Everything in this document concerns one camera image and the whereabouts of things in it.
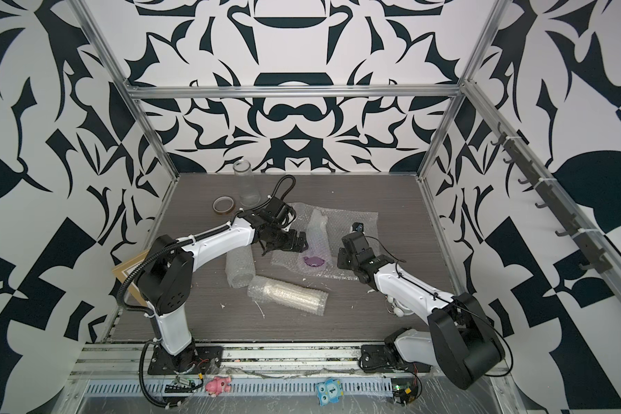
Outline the bubble-wrapped purple item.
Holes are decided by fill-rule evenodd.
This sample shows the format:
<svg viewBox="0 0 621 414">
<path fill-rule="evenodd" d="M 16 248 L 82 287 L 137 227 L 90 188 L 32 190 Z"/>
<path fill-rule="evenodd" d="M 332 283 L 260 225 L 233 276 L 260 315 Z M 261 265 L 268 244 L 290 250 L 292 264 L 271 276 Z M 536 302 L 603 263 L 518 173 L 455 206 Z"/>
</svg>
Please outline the bubble-wrapped purple item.
<svg viewBox="0 0 621 414">
<path fill-rule="evenodd" d="M 329 263 L 331 258 L 331 247 L 329 246 L 329 236 L 327 231 L 328 217 L 322 214 L 318 209 L 314 209 L 310 216 L 307 229 L 305 231 L 309 248 L 302 255 L 303 269 L 319 270 Z M 326 260 L 323 267 L 311 268 L 307 267 L 303 262 L 304 256 L 319 256 Z"/>
</svg>

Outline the clear glass vase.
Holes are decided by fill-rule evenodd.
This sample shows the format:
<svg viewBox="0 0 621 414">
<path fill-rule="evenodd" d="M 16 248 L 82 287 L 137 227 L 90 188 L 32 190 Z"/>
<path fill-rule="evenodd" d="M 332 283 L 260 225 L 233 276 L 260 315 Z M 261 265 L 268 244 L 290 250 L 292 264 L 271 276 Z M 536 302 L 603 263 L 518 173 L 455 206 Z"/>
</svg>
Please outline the clear glass vase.
<svg viewBox="0 0 621 414">
<path fill-rule="evenodd" d="M 233 171 L 239 186 L 241 205 L 246 209 L 256 207 L 262 196 L 257 186 L 253 169 L 248 160 L 238 160 L 233 164 Z"/>
</svg>

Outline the bubble-wrapped roll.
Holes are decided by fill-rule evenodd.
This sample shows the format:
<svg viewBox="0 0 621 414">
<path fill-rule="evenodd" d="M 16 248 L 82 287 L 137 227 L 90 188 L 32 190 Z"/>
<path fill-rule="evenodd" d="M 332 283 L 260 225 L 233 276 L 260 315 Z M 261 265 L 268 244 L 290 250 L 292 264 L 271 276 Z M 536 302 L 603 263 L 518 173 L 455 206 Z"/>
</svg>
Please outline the bubble-wrapped roll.
<svg viewBox="0 0 621 414">
<path fill-rule="evenodd" d="M 225 272 L 232 288 L 244 288 L 255 277 L 255 260 L 250 246 L 236 248 L 226 255 Z"/>
</svg>

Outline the bubble-wrapped cylinder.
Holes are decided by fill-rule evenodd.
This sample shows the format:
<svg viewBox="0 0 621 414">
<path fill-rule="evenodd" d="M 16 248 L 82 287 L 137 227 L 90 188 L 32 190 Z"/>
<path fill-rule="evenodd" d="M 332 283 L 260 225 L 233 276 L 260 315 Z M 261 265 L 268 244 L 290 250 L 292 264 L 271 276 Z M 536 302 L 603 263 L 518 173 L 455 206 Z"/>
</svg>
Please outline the bubble-wrapped cylinder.
<svg viewBox="0 0 621 414">
<path fill-rule="evenodd" d="M 259 303 L 273 303 L 323 316 L 329 294 L 316 289 L 262 276 L 255 276 L 248 285 L 248 296 Z"/>
</svg>

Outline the purple blue glass vase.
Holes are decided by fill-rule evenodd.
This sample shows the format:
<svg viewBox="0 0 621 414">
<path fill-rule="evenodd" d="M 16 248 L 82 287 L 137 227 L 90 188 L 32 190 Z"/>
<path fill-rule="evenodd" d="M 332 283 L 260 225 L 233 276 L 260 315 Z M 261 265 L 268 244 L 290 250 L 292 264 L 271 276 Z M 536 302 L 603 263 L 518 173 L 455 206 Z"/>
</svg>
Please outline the purple blue glass vase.
<svg viewBox="0 0 621 414">
<path fill-rule="evenodd" d="M 326 260 L 319 256 L 304 256 L 303 262 L 307 267 L 319 268 L 325 265 Z"/>
</svg>

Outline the bubble wrap around vase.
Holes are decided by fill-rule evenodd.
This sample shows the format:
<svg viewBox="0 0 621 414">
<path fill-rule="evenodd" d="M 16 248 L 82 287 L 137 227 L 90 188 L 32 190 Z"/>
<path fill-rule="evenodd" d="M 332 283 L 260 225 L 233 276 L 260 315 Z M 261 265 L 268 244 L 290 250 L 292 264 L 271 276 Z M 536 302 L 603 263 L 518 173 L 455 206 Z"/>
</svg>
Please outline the bubble wrap around vase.
<svg viewBox="0 0 621 414">
<path fill-rule="evenodd" d="M 303 253 L 275 251 L 272 253 L 271 262 L 275 266 L 284 267 L 287 270 L 300 274 L 304 277 L 321 277 L 326 279 L 356 280 L 357 277 L 350 270 L 343 270 L 337 267 L 337 257 L 339 248 L 343 247 L 342 238 L 352 232 L 352 224 L 359 222 L 365 226 L 364 233 L 367 236 L 379 236 L 377 212 L 338 210 L 307 205 L 304 203 L 293 203 L 292 207 L 296 210 L 297 217 L 292 223 L 291 228 L 305 232 L 314 209 L 318 209 L 323 215 L 328 217 L 327 231 L 329 236 L 329 246 L 331 247 L 331 258 L 329 263 L 319 269 L 303 269 Z"/>
</svg>

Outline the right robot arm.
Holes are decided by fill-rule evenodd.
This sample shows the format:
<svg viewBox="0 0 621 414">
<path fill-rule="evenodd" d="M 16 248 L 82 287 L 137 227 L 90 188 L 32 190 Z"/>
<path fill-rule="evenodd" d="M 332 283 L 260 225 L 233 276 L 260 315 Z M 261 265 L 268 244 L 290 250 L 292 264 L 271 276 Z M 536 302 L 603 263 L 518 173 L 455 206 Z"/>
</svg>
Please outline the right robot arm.
<svg viewBox="0 0 621 414">
<path fill-rule="evenodd" d="M 512 371 L 511 346 L 473 295 L 453 295 L 421 281 L 399 259 L 376 255 L 369 245 L 372 239 L 361 231 L 344 236 L 338 267 L 386 296 L 397 316 L 414 315 L 427 325 L 428 334 L 402 329 L 391 335 L 388 347 L 395 357 L 406 364 L 437 367 L 462 390 L 484 376 L 500 377 L 492 370 L 501 362 L 507 364 L 504 376 Z"/>
</svg>

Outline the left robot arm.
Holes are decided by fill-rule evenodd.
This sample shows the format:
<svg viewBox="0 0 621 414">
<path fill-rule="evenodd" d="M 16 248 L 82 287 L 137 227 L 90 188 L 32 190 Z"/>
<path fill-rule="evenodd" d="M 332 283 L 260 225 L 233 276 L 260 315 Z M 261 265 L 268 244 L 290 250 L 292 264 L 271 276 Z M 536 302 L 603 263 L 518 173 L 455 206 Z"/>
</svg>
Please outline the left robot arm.
<svg viewBox="0 0 621 414">
<path fill-rule="evenodd" d="M 118 305 L 151 320 L 155 343 L 171 358 L 173 371 L 184 373 L 198 365 L 185 305 L 193 274 L 200 267 L 254 243 L 264 255 L 308 249 L 305 233 L 291 228 L 297 213 L 286 203 L 296 182 L 294 176 L 286 174 L 266 201 L 236 212 L 229 222 L 214 229 L 178 239 L 157 238 L 145 259 L 122 282 Z"/>
</svg>

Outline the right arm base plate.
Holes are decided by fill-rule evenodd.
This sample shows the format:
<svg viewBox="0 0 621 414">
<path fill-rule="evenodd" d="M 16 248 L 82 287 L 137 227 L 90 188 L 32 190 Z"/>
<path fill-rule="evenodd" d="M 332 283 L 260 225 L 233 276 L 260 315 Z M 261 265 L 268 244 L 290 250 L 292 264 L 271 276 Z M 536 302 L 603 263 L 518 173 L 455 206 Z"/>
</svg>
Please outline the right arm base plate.
<svg viewBox="0 0 621 414">
<path fill-rule="evenodd" d="M 431 366 L 420 362 L 405 362 L 392 345 L 362 345 L 358 366 L 366 374 L 429 373 Z"/>
</svg>

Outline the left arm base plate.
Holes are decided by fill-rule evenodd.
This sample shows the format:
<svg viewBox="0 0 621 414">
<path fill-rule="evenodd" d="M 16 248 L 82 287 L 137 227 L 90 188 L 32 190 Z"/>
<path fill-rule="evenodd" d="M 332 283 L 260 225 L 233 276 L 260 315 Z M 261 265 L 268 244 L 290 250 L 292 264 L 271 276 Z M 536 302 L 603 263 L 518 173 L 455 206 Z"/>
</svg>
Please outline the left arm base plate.
<svg viewBox="0 0 621 414">
<path fill-rule="evenodd" d="M 155 345 L 147 374 L 212 374 L 222 365 L 223 351 L 220 346 L 195 347 L 191 344 L 179 355 L 170 355 Z"/>
</svg>

